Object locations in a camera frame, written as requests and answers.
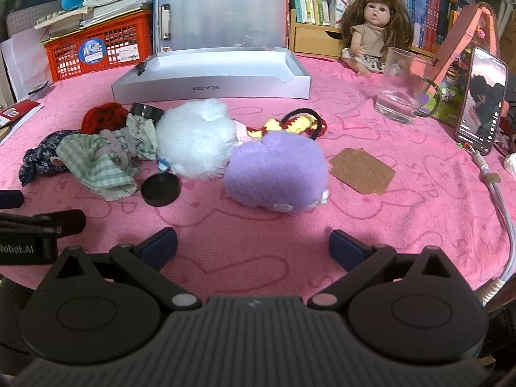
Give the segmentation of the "navy floral scrunchie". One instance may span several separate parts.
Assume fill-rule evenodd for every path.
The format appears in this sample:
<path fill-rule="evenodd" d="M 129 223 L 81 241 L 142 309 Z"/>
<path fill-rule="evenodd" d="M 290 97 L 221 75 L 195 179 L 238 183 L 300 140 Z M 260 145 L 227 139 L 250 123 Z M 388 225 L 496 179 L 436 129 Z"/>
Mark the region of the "navy floral scrunchie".
<path fill-rule="evenodd" d="M 23 187 L 37 176 L 55 176 L 67 172 L 68 168 L 57 155 L 59 143 L 79 130 L 60 130 L 47 135 L 36 148 L 25 152 L 22 165 L 18 171 L 18 180 Z"/>

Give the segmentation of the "green checked scrunchie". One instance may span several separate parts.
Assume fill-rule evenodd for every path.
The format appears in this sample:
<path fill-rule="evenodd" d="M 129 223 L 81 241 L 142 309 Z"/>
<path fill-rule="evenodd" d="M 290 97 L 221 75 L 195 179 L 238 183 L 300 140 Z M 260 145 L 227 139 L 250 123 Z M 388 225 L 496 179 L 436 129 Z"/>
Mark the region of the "green checked scrunchie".
<path fill-rule="evenodd" d="M 98 134 L 70 134 L 56 153 L 74 177 L 108 202 L 132 196 L 141 161 L 155 161 L 156 129 L 153 120 L 129 114 L 126 126 Z"/>

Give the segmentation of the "black round puck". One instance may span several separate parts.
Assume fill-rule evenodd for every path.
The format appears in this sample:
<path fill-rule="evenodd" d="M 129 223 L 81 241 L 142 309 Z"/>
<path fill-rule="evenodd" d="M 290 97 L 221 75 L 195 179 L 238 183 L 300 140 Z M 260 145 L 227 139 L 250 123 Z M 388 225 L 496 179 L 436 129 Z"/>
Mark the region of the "black round puck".
<path fill-rule="evenodd" d="M 159 107 L 150 106 L 144 103 L 133 103 L 129 110 L 133 116 L 141 116 L 145 119 L 150 119 L 154 123 L 157 123 L 164 115 L 164 110 Z"/>
<path fill-rule="evenodd" d="M 174 202 L 180 194 L 179 178 L 169 172 L 148 177 L 141 186 L 141 195 L 150 206 L 163 207 Z"/>

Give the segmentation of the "red knitted scrunchie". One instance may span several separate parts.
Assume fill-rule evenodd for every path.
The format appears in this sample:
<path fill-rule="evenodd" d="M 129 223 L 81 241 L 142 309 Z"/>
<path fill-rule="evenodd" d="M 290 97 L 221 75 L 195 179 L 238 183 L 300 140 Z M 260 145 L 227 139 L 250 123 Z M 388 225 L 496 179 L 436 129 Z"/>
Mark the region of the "red knitted scrunchie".
<path fill-rule="evenodd" d="M 125 124 L 129 111 L 117 102 L 107 102 L 92 107 L 83 116 L 80 132 L 82 134 L 99 134 L 102 130 L 117 131 Z"/>

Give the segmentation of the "purple fluffy scrunchie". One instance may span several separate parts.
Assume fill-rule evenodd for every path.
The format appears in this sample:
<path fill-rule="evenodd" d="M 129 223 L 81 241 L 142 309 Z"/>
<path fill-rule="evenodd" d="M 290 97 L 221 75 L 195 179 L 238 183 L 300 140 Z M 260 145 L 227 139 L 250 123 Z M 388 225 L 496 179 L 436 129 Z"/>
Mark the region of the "purple fluffy scrunchie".
<path fill-rule="evenodd" d="M 232 152 L 223 176 L 226 195 L 272 212 L 303 212 L 329 200 L 328 164 L 310 138 L 275 131 Z"/>

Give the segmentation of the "white fluffy scrunchie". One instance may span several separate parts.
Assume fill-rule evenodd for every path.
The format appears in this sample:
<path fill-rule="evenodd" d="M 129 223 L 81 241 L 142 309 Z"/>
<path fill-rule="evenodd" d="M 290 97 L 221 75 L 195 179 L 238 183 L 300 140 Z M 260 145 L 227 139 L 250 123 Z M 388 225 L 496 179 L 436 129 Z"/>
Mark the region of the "white fluffy scrunchie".
<path fill-rule="evenodd" d="M 158 169 L 190 179 L 223 176 L 238 143 L 227 105 L 216 99 L 189 101 L 156 123 Z"/>

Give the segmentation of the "red packet at table edge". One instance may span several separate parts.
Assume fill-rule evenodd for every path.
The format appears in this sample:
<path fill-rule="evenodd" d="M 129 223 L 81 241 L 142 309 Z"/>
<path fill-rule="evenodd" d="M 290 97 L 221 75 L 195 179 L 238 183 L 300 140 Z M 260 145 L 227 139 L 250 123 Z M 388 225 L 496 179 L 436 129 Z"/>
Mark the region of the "red packet at table edge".
<path fill-rule="evenodd" d="M 15 121 L 21 119 L 31 112 L 32 109 L 37 107 L 41 107 L 41 104 L 38 103 L 38 101 L 32 101 L 29 99 L 19 101 L 10 107 L 7 107 L 0 113 L 0 128 L 9 127 Z"/>

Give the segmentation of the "brown cardboard pieces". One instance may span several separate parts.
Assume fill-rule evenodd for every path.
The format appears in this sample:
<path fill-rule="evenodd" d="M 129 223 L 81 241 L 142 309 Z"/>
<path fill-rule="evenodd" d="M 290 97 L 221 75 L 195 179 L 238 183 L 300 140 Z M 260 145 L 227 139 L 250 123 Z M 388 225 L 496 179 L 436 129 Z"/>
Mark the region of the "brown cardboard pieces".
<path fill-rule="evenodd" d="M 343 149 L 330 160 L 330 174 L 363 195 L 383 195 L 394 169 L 364 149 Z"/>

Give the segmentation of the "pink bunny towel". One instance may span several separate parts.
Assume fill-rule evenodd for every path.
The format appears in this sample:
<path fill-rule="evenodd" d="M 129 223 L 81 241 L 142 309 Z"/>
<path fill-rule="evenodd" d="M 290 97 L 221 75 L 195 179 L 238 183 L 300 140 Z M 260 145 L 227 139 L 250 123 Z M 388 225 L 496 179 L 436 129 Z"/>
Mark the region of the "pink bunny towel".
<path fill-rule="evenodd" d="M 502 274 L 509 239 L 470 153 L 442 123 L 392 122 L 373 108 L 375 79 L 335 61 L 306 58 L 311 96 L 228 100 L 233 119 L 258 128 L 297 108 L 315 110 L 326 132 L 275 133 L 235 148 L 225 174 L 181 177 L 166 206 L 140 194 L 108 201 L 71 173 L 38 176 L 23 187 L 23 215 L 80 209 L 82 233 L 59 241 L 104 253 L 172 227 L 178 252 L 163 268 L 201 297 L 214 294 L 309 296 L 343 271 L 331 257 L 336 229 L 402 253 L 437 245 L 472 287 Z"/>

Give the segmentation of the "clear glass mug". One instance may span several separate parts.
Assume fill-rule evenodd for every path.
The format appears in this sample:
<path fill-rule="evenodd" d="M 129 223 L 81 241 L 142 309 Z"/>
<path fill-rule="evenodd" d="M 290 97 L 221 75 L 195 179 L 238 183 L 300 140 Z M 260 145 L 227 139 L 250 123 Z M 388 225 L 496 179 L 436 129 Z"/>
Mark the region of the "clear glass mug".
<path fill-rule="evenodd" d="M 403 125 L 432 116 L 441 105 L 442 92 L 430 78 L 431 67 L 428 59 L 390 47 L 374 110 Z"/>

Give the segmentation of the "smartphone with lit screen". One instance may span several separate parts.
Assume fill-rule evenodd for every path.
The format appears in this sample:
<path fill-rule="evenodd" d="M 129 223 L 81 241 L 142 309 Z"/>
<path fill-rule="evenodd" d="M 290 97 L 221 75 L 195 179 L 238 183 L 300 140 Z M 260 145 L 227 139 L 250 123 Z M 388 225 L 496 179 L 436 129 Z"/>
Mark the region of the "smartphone with lit screen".
<path fill-rule="evenodd" d="M 488 155 L 500 124 L 507 66 L 481 47 L 471 51 L 464 97 L 457 117 L 456 140 Z"/>

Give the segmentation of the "red plastic crate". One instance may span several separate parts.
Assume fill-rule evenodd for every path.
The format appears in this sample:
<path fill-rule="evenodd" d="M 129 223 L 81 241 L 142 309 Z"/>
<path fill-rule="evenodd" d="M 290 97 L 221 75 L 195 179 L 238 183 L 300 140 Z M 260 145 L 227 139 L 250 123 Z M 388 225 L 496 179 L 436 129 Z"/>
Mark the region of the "red plastic crate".
<path fill-rule="evenodd" d="M 135 65 L 153 53 L 151 11 L 133 11 L 43 43 L 53 81 Z"/>

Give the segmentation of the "white shallow cardboard box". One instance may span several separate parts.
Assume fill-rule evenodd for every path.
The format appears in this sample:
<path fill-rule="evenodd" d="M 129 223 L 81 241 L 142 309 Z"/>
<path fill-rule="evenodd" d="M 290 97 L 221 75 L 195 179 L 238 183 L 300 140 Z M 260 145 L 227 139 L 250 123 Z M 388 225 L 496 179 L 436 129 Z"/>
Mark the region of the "white shallow cardboard box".
<path fill-rule="evenodd" d="M 310 98 L 311 76 L 286 48 L 205 48 L 156 53 L 112 85 L 133 102 L 224 98 Z"/>

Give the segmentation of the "wooden drawer shelf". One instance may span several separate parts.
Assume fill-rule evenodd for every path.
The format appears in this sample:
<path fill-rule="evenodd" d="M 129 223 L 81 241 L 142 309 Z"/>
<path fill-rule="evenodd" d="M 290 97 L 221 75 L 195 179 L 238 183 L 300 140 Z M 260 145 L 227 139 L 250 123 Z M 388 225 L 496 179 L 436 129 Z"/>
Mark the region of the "wooden drawer shelf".
<path fill-rule="evenodd" d="M 290 10 L 289 49 L 307 56 L 340 59 L 341 30 L 327 25 L 313 25 L 296 21 L 296 11 Z"/>

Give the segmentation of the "stack of books on crate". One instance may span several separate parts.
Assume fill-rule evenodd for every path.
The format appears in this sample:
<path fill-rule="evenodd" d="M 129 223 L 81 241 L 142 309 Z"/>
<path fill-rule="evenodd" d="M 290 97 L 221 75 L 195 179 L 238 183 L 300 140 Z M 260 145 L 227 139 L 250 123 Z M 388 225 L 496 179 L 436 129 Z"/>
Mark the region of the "stack of books on crate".
<path fill-rule="evenodd" d="M 44 38 L 59 37 L 85 29 L 123 14 L 148 9 L 153 0 L 84 0 L 83 6 L 71 11 L 54 11 L 38 19 L 34 28 Z"/>

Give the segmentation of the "brown haired baby doll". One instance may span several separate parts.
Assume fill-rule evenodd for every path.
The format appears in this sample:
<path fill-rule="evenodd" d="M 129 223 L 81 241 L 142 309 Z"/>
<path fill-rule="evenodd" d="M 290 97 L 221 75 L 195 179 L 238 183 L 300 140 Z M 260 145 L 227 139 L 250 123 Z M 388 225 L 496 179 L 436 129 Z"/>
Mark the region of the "brown haired baby doll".
<path fill-rule="evenodd" d="M 341 17 L 344 61 L 357 75 L 381 74 L 388 49 L 409 50 L 413 28 L 398 0 L 353 0 Z"/>

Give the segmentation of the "pink phone stand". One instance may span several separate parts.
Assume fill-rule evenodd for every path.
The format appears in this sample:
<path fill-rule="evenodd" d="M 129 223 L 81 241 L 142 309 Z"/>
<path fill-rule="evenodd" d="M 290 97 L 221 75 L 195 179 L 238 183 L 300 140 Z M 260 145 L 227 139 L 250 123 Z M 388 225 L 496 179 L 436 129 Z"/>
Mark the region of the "pink phone stand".
<path fill-rule="evenodd" d="M 500 56 L 497 16 L 487 3 L 466 5 L 432 59 L 429 78 L 440 85 L 452 62 L 468 46 L 479 46 Z"/>

